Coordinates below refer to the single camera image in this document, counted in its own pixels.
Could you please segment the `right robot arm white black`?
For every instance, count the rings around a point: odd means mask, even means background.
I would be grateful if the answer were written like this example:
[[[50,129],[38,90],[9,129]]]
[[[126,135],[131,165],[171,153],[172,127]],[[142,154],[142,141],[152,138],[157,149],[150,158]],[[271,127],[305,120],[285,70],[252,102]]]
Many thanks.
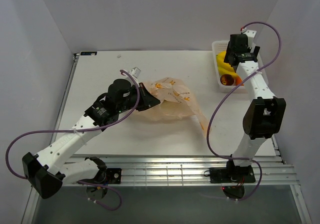
[[[249,46],[248,35],[232,34],[224,58],[243,81],[250,98],[242,121],[243,137],[226,165],[225,174],[231,182],[255,181],[251,161],[262,144],[279,132],[286,109],[286,101],[269,89],[259,70],[259,50]]]

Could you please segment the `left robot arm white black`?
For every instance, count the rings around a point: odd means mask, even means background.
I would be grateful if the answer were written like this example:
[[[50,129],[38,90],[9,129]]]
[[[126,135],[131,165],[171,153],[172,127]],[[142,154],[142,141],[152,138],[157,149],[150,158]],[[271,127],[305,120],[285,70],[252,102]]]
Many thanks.
[[[85,110],[70,133],[65,133],[49,147],[37,154],[27,153],[22,158],[26,179],[43,198],[56,194],[64,184],[88,181],[93,184],[107,182],[107,166],[97,157],[82,162],[66,161],[91,139],[101,134],[104,126],[114,124],[125,111],[145,111],[160,104],[143,83],[136,87],[128,80],[116,79],[106,93],[97,97]]]

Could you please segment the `orange plastic banana-print bag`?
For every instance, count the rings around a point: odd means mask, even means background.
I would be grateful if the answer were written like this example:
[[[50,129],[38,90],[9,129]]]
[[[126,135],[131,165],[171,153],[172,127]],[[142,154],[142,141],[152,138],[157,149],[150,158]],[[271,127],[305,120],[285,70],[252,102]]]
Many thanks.
[[[194,93],[181,79],[165,77],[143,82],[146,90],[160,100],[160,104],[145,111],[134,111],[134,115],[148,121],[176,121],[196,116],[203,136],[207,135],[208,119],[204,116]]]

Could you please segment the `orange fake orange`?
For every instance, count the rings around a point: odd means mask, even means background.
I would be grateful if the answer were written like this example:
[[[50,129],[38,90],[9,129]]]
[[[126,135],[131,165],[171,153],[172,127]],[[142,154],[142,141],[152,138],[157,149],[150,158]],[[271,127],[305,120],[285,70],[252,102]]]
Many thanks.
[[[242,83],[242,79],[239,77],[239,76],[237,76],[236,78],[235,78],[235,84],[236,85],[239,85],[239,84],[241,84]]]

